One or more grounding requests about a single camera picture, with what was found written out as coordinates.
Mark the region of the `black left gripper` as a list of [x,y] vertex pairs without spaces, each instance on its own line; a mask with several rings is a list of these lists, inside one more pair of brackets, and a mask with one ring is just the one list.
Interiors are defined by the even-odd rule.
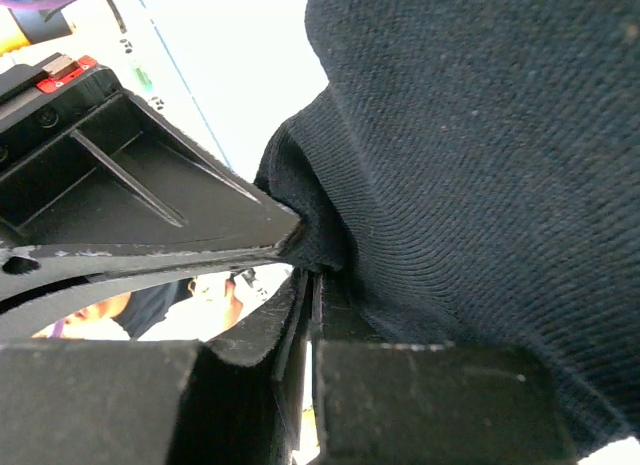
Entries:
[[26,245],[272,245],[299,218],[83,56],[1,75],[1,221]]

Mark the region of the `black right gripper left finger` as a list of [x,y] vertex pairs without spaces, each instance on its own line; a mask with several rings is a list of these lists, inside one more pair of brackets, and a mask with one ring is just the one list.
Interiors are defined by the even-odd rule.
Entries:
[[5,464],[288,464],[300,441],[307,278],[209,341],[36,339],[91,284],[2,304]]

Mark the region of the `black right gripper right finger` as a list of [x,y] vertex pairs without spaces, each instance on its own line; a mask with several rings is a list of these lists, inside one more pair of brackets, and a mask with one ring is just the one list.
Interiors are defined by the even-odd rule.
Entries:
[[327,276],[311,299],[322,464],[571,464],[542,364],[518,348],[386,343]]

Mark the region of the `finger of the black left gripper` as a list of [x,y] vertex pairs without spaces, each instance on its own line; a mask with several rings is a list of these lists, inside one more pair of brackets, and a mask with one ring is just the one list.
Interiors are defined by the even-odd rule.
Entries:
[[96,301],[199,274],[277,262],[274,246],[211,244],[1,247],[1,338],[23,338]]

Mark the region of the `black sock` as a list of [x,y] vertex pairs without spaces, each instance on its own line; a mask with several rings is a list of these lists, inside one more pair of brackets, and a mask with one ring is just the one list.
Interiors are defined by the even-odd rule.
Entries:
[[522,346],[580,456],[639,433],[639,0],[308,0],[255,183],[403,343]]

